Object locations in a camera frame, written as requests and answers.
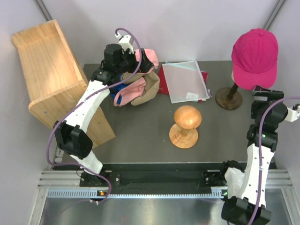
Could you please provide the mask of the magenta baseball cap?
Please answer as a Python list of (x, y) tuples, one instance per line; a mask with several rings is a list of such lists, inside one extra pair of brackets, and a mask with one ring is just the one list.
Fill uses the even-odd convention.
[(276, 36), (264, 29), (241, 35), (232, 48), (232, 77), (238, 87), (253, 90), (272, 87), (277, 79), (279, 46)]

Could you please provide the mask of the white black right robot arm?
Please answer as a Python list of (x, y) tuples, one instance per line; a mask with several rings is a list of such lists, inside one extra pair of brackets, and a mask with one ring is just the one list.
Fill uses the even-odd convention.
[(221, 218), (233, 225), (266, 225), (270, 222), (265, 186), (278, 144), (276, 129), (288, 115), (282, 102), (272, 106), (284, 97), (283, 92), (256, 86), (253, 96), (256, 99), (251, 105), (251, 117), (255, 121), (247, 132), (247, 164), (242, 166), (234, 160), (224, 162), (218, 177), (227, 186)]

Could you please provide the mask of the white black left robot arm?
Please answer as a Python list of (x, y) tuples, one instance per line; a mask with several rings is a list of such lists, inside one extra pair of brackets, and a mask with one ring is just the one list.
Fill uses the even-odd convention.
[(153, 99), (160, 78), (154, 72), (158, 57), (152, 49), (136, 49), (124, 44), (109, 44), (104, 50), (104, 59), (94, 71), (84, 95), (66, 118), (54, 124), (58, 147), (68, 153), (90, 174), (96, 186), (106, 182), (103, 164), (92, 151), (93, 142), (87, 135), (90, 121), (107, 96), (113, 105), (122, 107), (143, 104)]

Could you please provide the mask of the salmon pink baseball cap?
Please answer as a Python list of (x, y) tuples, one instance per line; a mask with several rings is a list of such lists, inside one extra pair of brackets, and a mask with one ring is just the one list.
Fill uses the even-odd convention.
[(113, 104), (114, 106), (117, 106), (117, 97), (119, 94), (122, 95), (122, 101), (121, 101), (121, 106), (126, 105), (127, 103), (131, 102), (135, 98), (141, 96), (144, 91), (144, 87), (146, 86), (146, 81), (143, 77), (139, 78), (137, 81), (127, 85), (126, 88), (122, 89), (116, 96)]

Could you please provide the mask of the light pink baseball cap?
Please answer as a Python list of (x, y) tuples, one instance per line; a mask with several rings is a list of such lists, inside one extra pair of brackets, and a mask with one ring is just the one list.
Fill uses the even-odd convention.
[(141, 54), (138, 49), (135, 50), (135, 58), (137, 64), (141, 61), (140, 67), (137, 73), (149, 74), (153, 70), (158, 68), (159, 62), (157, 55), (152, 49), (141, 49)]

